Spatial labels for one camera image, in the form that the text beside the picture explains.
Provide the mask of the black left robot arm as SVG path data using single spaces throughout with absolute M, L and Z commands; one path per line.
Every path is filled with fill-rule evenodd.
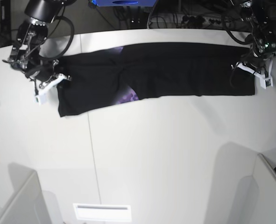
M 227 27 L 226 17 L 231 12 L 236 12 L 241 21 L 249 26 L 250 34 L 244 41 L 237 39 Z M 249 52 L 241 56 L 240 61 L 232 66 L 230 82 L 234 72 L 240 69 L 258 78 L 263 89 L 272 87 L 271 71 L 276 57 L 276 32 L 264 4 L 260 0 L 239 1 L 221 15 L 221 24 L 236 43 L 250 46 Z

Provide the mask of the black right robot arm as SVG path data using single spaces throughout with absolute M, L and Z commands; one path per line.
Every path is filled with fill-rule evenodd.
M 16 40 L 10 56 L 5 63 L 20 71 L 34 84 L 35 100 L 42 105 L 47 101 L 47 92 L 61 81 L 70 81 L 71 77 L 58 73 L 55 67 L 69 49 L 75 34 L 70 19 L 64 16 L 67 6 L 73 0 L 31 0 L 24 11 L 26 20 L 19 26 Z M 71 30 L 66 47 L 58 55 L 45 57 L 40 55 L 41 46 L 51 37 L 49 25 L 54 21 L 66 22 Z

